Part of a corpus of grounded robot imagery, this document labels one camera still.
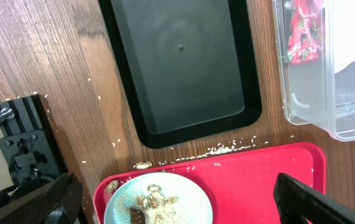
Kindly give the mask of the red candy wrapper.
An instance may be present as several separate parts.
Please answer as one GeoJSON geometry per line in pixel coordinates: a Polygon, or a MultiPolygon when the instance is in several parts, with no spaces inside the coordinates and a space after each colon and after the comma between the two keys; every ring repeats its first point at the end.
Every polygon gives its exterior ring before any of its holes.
{"type": "Polygon", "coordinates": [[[293,0],[293,14],[288,38],[288,61],[301,64],[322,56],[324,20],[321,18],[323,0],[293,0]]]}

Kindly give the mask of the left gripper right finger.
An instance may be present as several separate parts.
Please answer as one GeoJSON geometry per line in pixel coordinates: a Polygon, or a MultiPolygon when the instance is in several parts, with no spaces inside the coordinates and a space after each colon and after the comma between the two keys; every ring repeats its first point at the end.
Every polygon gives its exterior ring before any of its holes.
{"type": "Polygon", "coordinates": [[[355,211],[288,174],[278,174],[273,198],[282,224],[355,224],[355,211]]]}

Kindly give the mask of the white paper napkin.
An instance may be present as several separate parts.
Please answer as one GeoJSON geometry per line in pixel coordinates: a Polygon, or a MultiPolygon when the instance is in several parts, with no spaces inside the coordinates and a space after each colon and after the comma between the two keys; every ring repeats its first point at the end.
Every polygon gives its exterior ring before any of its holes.
{"type": "Polygon", "coordinates": [[[333,0],[334,72],[355,61],[355,0],[333,0]]]}

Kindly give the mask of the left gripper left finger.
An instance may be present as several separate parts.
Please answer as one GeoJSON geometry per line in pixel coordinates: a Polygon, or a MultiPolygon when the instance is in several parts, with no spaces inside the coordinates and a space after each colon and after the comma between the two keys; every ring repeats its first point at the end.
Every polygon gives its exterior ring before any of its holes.
{"type": "Polygon", "coordinates": [[[75,223],[83,186],[73,173],[32,179],[0,191],[0,223],[75,223]]]}

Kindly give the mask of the food leftovers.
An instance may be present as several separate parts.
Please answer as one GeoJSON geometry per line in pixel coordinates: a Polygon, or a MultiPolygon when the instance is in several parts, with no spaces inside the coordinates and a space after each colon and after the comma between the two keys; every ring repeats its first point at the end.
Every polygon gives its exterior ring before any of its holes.
{"type": "Polygon", "coordinates": [[[117,223],[183,223],[177,206],[179,197],[167,197],[161,186],[129,187],[116,198],[114,219],[117,223]]]}

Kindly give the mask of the large light blue plate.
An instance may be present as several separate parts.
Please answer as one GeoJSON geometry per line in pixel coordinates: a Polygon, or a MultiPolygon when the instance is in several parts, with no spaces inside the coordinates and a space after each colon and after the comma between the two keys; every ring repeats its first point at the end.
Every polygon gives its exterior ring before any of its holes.
{"type": "Polygon", "coordinates": [[[210,199],[198,184],[187,177],[171,172],[152,172],[136,177],[129,175],[122,180],[124,183],[120,184],[113,193],[105,192],[109,199],[105,203],[103,215],[98,215],[99,221],[102,223],[118,224],[113,216],[116,198],[121,195],[122,191],[129,187],[144,190],[150,184],[161,186],[167,197],[179,197],[177,206],[182,211],[183,223],[212,224],[214,222],[210,199]]]}

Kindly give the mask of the red plastic serving tray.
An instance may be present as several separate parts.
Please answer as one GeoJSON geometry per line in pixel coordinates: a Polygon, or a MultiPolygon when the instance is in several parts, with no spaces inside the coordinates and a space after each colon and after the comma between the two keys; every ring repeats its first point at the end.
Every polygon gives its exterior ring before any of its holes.
{"type": "Polygon", "coordinates": [[[279,173],[326,192],[323,150],[315,144],[299,142],[111,175],[94,191],[96,215],[103,215],[109,199],[105,187],[112,178],[117,178],[120,185],[124,183],[122,178],[129,175],[152,172],[179,174],[198,184],[211,201],[213,223],[278,223],[273,188],[279,173]]]}

